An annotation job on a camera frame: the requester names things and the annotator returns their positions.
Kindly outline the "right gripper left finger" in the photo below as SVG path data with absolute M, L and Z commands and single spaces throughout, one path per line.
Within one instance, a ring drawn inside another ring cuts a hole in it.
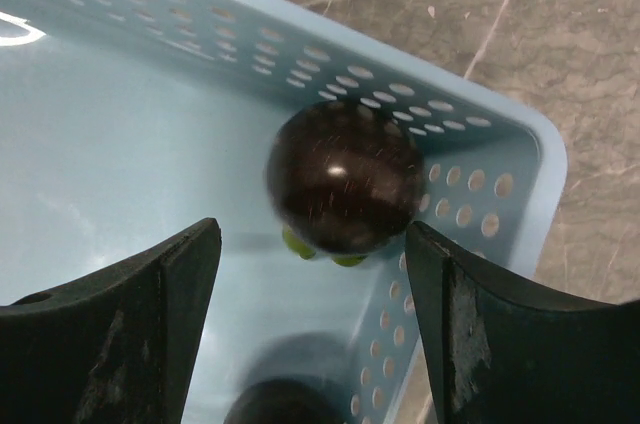
M 205 218 L 1 310 L 5 423 L 177 423 L 221 255 Z

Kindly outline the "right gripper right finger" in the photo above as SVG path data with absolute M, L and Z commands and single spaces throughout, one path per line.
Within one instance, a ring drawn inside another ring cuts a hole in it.
M 422 222 L 405 257 L 441 423 L 635 423 L 639 304 L 561 292 Z

